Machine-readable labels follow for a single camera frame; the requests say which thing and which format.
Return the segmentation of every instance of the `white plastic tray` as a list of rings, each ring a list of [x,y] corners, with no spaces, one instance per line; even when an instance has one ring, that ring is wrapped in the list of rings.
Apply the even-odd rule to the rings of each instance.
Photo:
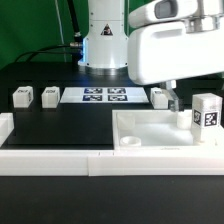
[[[114,149],[136,151],[199,148],[194,145],[190,128],[185,130],[177,127],[177,116],[178,113],[169,110],[113,111]],[[224,137],[222,127],[217,129],[217,136],[220,135]],[[223,144],[220,141],[219,145],[214,145],[215,148],[221,146]]]

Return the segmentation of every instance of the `small white block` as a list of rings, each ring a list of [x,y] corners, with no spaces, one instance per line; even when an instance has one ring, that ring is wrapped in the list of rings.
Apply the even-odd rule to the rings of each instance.
[[[152,88],[150,100],[154,109],[168,109],[168,98],[160,88]]]
[[[0,147],[14,129],[12,113],[0,114]]]
[[[193,96],[191,133],[198,142],[216,138],[220,127],[222,98],[211,93]]]
[[[41,97],[43,108],[56,108],[60,100],[60,89],[55,86],[47,87]]]
[[[33,87],[19,87],[13,93],[13,104],[15,108],[28,108],[33,101]]]

